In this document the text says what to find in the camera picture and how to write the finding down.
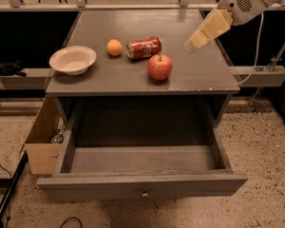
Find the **orange fruit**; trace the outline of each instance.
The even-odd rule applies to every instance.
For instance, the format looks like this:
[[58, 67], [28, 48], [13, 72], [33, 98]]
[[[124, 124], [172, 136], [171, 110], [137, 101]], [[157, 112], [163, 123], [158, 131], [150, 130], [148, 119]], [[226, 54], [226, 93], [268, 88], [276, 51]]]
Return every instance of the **orange fruit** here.
[[106, 51], [111, 56], [119, 56], [122, 54], [123, 45], [120, 41], [112, 39], [106, 44]]

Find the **speckled floor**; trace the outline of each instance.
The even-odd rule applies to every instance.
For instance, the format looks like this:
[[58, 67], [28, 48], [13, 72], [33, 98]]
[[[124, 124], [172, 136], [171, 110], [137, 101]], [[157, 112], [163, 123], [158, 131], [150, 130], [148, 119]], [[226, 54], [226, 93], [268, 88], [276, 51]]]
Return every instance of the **speckled floor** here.
[[[13, 172], [33, 123], [31, 114], [0, 114], [0, 163]], [[236, 172], [249, 180], [232, 197], [56, 202], [36, 186], [27, 164], [11, 200], [8, 227], [60, 227], [77, 217], [83, 227], [285, 228], [285, 124], [269, 101], [232, 101], [219, 125]], [[0, 177], [6, 173], [0, 170]], [[64, 226], [79, 227], [75, 221]]]

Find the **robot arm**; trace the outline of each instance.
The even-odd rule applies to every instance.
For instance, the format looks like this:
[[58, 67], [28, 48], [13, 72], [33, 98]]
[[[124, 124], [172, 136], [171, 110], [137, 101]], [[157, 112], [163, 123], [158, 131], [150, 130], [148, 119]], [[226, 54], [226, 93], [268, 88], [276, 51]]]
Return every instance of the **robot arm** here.
[[231, 26], [248, 23], [277, 1], [280, 0], [219, 0], [218, 6], [205, 17], [185, 43], [186, 50], [195, 52]]

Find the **can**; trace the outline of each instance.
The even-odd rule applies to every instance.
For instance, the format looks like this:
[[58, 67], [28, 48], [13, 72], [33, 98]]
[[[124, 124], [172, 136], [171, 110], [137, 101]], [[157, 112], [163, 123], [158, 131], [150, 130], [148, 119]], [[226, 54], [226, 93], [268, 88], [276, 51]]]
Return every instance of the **can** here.
[[162, 41], [157, 36], [149, 36], [126, 44], [126, 54], [129, 59], [136, 60], [151, 57], [162, 50]]

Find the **apple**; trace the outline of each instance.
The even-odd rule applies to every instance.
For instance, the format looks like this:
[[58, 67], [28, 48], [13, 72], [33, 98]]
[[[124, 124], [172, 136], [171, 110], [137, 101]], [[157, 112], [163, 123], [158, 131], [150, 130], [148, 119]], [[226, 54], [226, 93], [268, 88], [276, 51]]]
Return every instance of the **apple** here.
[[150, 57], [147, 69], [151, 78], [165, 80], [172, 71], [172, 61], [168, 56], [159, 53]]

